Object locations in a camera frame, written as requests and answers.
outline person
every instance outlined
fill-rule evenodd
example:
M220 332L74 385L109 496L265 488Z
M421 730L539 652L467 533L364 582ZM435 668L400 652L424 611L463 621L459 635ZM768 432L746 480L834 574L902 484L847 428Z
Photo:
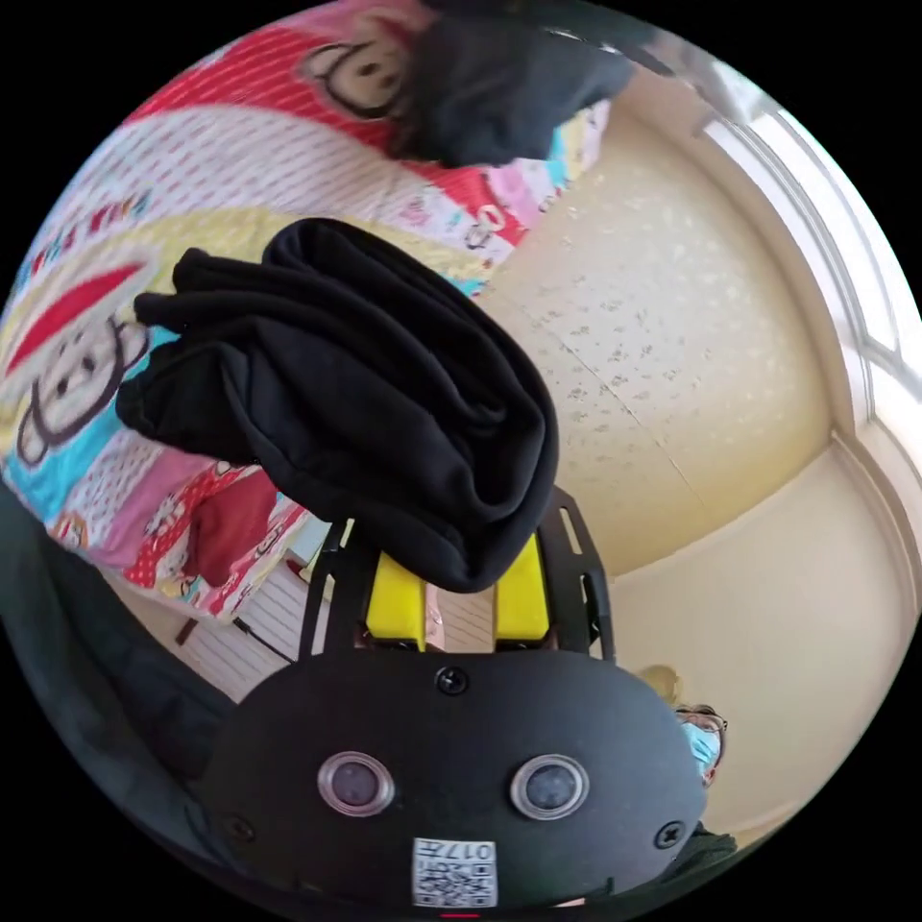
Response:
M727 721L710 704L680 704L674 711L689 741L691 753L701 775L701 783L705 788L709 788L714 783L726 752ZM607 904L614 905L624 898L633 903L646 896L655 899L654 894L661 891L666 895L666 885L672 886L690 878L696 872L725 861L736 852L737 842L732 836L712 833L705 828L704 823L699 822L668 870L655 880L635 887L628 893L613 896L606 892L598 892L560 905L580 906L598 900L605 900Z

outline sensor eye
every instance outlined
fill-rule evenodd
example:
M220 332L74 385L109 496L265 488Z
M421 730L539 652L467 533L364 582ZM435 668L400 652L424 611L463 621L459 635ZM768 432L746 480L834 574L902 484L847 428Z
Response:
M526 762L512 779L510 791L516 809L529 819L562 819L583 805L589 776L579 762L567 756L538 756Z
M394 799L394 779L377 759L363 752L340 752L317 774L321 797L344 816L374 816Z

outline bedsheet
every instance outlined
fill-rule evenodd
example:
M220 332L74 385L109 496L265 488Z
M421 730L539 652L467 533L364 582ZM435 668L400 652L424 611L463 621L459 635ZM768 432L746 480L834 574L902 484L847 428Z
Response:
M278 494L223 586L184 572L198 506L234 469L126 429L113 399L172 338L133 315L172 290L190 246L258 261L308 215L402 247L475 297L595 161L607 103L555 135L548 160L445 170L384 154L417 0L339 0L250 33L161 89L93 153L48 215L0 327L4 480L60 542L139 592L227 620L310 513Z

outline face mask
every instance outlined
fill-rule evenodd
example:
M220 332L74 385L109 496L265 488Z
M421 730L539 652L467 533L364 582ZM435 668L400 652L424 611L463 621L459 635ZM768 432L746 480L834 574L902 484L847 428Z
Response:
M712 730L702 730L693 723L681 724L682 732L689 741L691 754L698 765L698 773L704 777L704 773L714 764L715 759L720 755L720 734Z

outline screw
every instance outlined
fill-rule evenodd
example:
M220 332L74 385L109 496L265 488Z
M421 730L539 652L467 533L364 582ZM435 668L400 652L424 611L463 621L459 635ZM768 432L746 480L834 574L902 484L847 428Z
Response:
M253 827L241 816L225 816L224 828L231 838L238 842L249 843L256 838Z
M675 820L674 822L667 823L656 834L656 838L653 839L653 844L659 849L666 850L678 845L684 834L685 823L680 820Z
M435 687L444 694L463 694L468 685L467 672L457 666L446 666L435 674Z

